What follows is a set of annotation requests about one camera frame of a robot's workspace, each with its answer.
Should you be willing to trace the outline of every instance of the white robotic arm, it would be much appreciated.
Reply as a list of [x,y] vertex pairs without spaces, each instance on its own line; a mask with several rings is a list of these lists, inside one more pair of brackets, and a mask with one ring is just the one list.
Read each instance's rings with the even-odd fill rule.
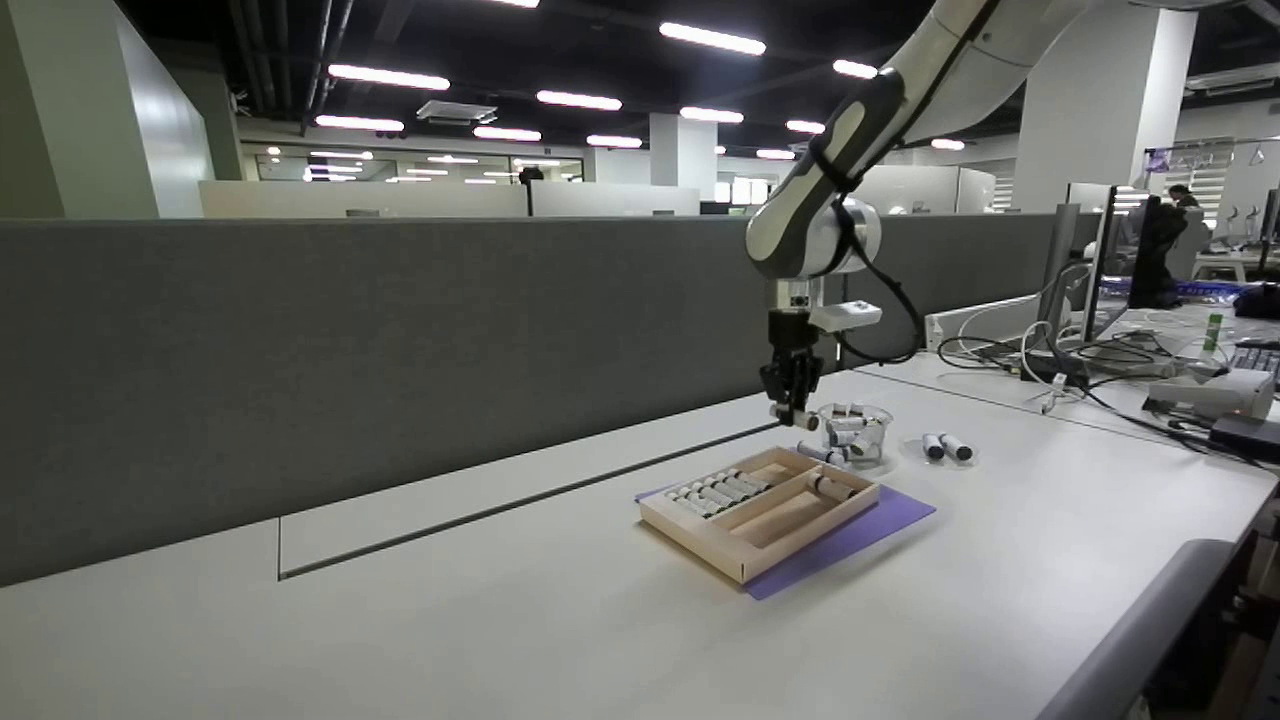
[[936,0],[887,66],[846,101],[798,168],[749,225],[749,254],[776,281],[768,319],[770,363],[758,372],[776,416],[806,423],[804,398],[819,381],[811,342],[823,277],[863,266],[880,245],[876,215],[843,203],[863,172],[894,144],[979,125],[996,110],[1092,0]]

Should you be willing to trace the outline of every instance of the wooden block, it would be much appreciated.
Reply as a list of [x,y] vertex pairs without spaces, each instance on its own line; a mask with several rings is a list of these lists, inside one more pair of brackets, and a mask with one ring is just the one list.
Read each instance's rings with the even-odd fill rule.
[[749,582],[876,501],[880,484],[770,448],[702,481],[642,497],[641,519],[733,582]]

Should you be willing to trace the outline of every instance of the purple mat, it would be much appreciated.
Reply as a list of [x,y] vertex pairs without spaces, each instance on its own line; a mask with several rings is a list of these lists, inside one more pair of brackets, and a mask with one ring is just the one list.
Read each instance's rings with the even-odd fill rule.
[[866,507],[863,516],[846,519],[843,526],[837,526],[832,535],[806,545],[804,552],[786,557],[785,565],[776,565],[770,573],[756,574],[749,582],[749,595],[768,601],[870,545],[880,545],[882,535],[894,535],[918,519],[929,519],[936,507],[918,502],[902,493],[880,487],[880,502]]

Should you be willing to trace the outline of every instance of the gray partition wall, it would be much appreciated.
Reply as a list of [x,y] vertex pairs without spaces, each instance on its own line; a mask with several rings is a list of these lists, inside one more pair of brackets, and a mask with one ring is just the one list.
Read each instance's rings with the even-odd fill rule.
[[[756,393],[768,285],[741,237],[0,225],[0,581]],[[939,306],[1026,292],[1042,245],[891,220],[882,262]]]

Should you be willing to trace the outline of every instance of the white countertop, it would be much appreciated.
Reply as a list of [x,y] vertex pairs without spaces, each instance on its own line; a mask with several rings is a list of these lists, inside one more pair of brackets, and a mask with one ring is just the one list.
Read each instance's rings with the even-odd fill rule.
[[[765,605],[635,526],[635,493],[758,448],[765,433],[275,582],[275,524],[0,588],[0,715],[23,720],[632,720],[1036,715],[1187,538],[1239,538],[1271,475],[880,374],[891,487],[939,519]],[[320,559],[538,487],[752,428],[765,398],[608,433],[302,512]],[[979,459],[933,468],[924,433]]]

